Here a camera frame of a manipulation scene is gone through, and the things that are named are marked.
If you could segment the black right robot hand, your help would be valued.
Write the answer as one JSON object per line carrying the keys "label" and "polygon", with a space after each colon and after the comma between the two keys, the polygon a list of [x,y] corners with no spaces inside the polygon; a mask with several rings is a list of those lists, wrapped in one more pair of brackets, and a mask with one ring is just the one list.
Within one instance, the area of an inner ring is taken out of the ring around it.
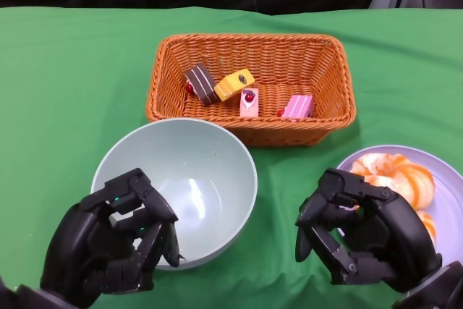
{"label": "black right robot hand", "polygon": [[299,208],[295,259],[315,252],[335,285],[384,282],[406,292],[442,265],[411,205],[389,187],[327,169]]}

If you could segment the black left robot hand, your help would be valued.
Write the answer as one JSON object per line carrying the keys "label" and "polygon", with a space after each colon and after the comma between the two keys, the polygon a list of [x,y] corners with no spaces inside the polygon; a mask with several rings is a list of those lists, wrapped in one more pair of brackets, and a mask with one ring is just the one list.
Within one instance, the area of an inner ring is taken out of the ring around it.
{"label": "black left robot hand", "polygon": [[40,288],[77,308],[102,294],[151,291],[160,259],[179,267],[171,206],[140,168],[106,182],[64,215],[48,246]]}

